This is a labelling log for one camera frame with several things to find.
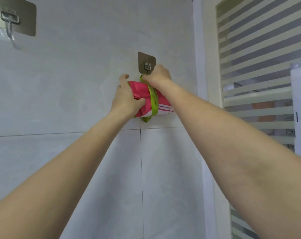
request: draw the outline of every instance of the tiled wall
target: tiled wall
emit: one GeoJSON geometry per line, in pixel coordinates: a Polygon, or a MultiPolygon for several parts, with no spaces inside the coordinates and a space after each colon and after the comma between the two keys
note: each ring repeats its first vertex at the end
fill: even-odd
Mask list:
{"type": "MultiPolygon", "coordinates": [[[[138,51],[197,90],[191,0],[28,1],[36,37],[0,37],[0,200],[107,114],[122,73],[139,80],[138,51]]],[[[204,238],[202,183],[175,114],[133,119],[62,238],[204,238]]]]}

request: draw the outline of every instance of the folded bag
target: folded bag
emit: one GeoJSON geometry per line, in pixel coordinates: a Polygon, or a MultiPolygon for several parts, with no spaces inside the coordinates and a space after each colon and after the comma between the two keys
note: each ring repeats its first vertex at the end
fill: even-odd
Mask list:
{"type": "Polygon", "coordinates": [[[155,88],[140,77],[141,82],[128,81],[136,100],[146,99],[145,105],[137,112],[144,122],[149,122],[152,116],[165,115],[174,112],[169,101],[155,88]]]}

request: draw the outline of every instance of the forearm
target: forearm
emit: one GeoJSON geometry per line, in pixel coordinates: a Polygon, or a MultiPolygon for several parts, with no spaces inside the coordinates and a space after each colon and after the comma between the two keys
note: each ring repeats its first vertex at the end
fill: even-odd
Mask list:
{"type": "Polygon", "coordinates": [[[301,227],[301,158],[171,81],[162,84],[160,91],[174,107],[229,202],[259,236],[282,238],[296,233],[287,224],[298,221],[299,225],[293,226],[301,227]]]}
{"type": "Polygon", "coordinates": [[[0,202],[0,238],[59,238],[115,136],[111,112],[0,202]]]}

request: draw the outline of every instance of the person's right arm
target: person's right arm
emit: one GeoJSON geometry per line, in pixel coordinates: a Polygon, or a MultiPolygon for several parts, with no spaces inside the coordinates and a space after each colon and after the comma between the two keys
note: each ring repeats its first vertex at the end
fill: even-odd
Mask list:
{"type": "Polygon", "coordinates": [[[301,239],[301,157],[174,84],[162,65],[144,80],[172,104],[220,189],[254,231],[301,239]]]}

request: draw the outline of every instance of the person's left arm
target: person's left arm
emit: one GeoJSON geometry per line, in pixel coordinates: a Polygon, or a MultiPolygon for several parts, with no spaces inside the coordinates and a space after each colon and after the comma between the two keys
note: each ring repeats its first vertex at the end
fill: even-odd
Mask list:
{"type": "Polygon", "coordinates": [[[145,104],[120,77],[111,111],[0,201],[0,238],[59,238],[110,144],[145,104]]]}

